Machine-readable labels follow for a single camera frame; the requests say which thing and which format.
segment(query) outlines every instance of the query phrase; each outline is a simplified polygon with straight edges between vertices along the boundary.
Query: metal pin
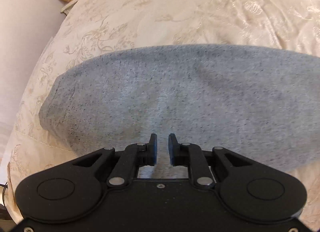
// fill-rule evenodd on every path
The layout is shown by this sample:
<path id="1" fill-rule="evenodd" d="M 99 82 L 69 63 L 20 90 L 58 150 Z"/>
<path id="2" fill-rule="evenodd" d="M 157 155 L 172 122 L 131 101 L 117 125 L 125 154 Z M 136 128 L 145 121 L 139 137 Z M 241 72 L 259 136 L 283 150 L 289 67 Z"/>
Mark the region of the metal pin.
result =
<path id="1" fill-rule="evenodd" d="M 124 179 L 121 177 L 113 177 L 109 180 L 111 185 L 122 185 L 124 184 Z"/>
<path id="2" fill-rule="evenodd" d="M 209 177 L 201 177 L 197 179 L 197 183 L 203 186 L 209 186 L 213 183 L 213 180 Z"/>
<path id="3" fill-rule="evenodd" d="M 34 232 L 32 228 L 26 227 L 23 229 L 23 232 Z"/>
<path id="4" fill-rule="evenodd" d="M 158 188 L 158 189 L 163 189 L 163 188 L 165 188 L 165 185 L 164 185 L 164 184 L 158 184 L 158 185 L 157 185 L 157 188 Z"/>

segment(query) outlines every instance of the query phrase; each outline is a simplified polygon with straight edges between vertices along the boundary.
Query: white wall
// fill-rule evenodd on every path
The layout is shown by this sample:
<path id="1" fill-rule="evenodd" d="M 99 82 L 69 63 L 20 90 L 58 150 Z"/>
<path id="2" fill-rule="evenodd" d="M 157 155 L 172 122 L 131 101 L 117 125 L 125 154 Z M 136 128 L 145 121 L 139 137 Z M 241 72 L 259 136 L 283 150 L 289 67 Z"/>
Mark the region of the white wall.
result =
<path id="1" fill-rule="evenodd" d="M 32 70 L 65 19 L 60 13 L 64 5 L 59 0 L 0 0 L 0 127 L 12 128 Z"/>

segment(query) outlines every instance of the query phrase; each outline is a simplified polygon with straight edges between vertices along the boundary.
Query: bed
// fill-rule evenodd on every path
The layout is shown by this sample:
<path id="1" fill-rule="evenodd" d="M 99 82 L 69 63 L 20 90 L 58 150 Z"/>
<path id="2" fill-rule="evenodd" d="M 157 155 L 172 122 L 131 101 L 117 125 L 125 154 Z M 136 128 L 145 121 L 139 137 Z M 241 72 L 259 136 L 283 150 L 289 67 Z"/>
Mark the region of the bed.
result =
<path id="1" fill-rule="evenodd" d="M 241 44 L 320 57 L 320 0 L 79 0 L 44 49 L 23 94 L 2 169 L 7 209 L 25 177 L 76 157 L 39 124 L 38 112 L 55 79 L 107 52 L 170 44 Z M 302 221 L 320 227 L 320 161 L 292 170 L 308 190 Z"/>

